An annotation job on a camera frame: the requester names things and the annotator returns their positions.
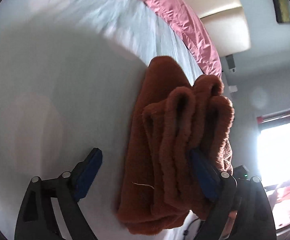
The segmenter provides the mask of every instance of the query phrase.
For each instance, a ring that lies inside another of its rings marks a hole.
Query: pink pillow
[[[142,0],[182,39],[205,74],[221,77],[217,50],[201,20],[184,0]]]

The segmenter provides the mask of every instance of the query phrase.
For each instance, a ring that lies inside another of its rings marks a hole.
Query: light blue sheet
[[[93,147],[104,161],[79,205],[98,239],[182,239],[192,214],[183,228],[151,237],[129,234],[115,217],[130,117],[146,67],[159,55],[175,58],[191,83],[202,74],[181,39],[139,0],[2,1],[0,229],[9,240],[31,177],[72,170]]]

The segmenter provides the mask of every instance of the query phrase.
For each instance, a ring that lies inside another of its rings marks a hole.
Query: silver screw
[[[223,178],[229,178],[229,173],[227,173],[226,171],[223,171],[222,173],[221,173],[221,176],[223,177]]]
[[[38,176],[35,176],[35,177],[32,178],[32,182],[33,182],[33,183],[36,183],[36,182],[39,181],[39,179],[40,179],[40,178],[39,178]]]
[[[258,177],[253,177],[253,181],[256,182],[256,183],[259,183],[260,179]]]
[[[68,178],[68,177],[70,177],[70,175],[71,175],[71,173],[69,171],[65,171],[65,172],[63,172],[62,177]]]

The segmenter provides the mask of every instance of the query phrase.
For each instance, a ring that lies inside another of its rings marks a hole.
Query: blue gripper pad
[[[85,198],[94,178],[103,162],[103,153],[94,148],[87,158],[78,163],[72,171],[72,185],[74,187],[74,199],[79,201]]]
[[[189,151],[189,162],[192,174],[198,179],[203,194],[210,201],[215,202],[221,192],[220,171],[204,157],[198,148]]]

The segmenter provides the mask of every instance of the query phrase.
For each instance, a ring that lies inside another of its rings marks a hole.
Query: towel fold
[[[222,92],[217,76],[201,75],[192,87],[172,58],[150,62],[133,113],[117,214],[131,233],[179,227],[189,210],[207,218],[212,203],[192,177],[187,152],[199,147],[220,171],[232,173],[233,108]]]

